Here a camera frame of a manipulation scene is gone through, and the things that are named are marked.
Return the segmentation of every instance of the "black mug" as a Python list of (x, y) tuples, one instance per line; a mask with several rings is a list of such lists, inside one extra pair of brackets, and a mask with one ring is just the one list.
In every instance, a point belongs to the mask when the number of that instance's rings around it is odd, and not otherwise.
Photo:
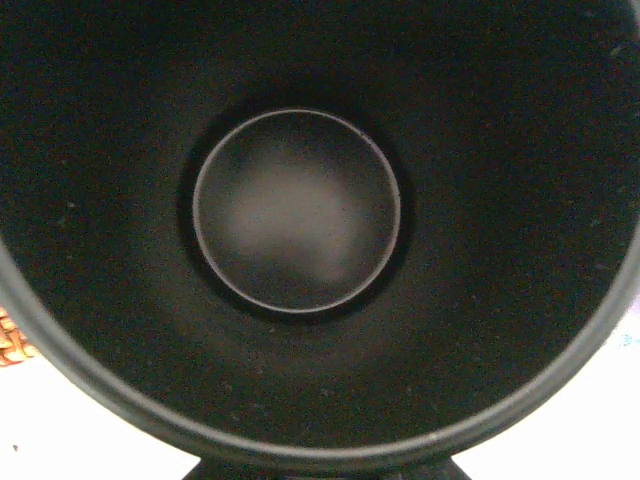
[(635, 2), (10, 2), (0, 301), (102, 404), (358, 476), (507, 428), (636, 291)]

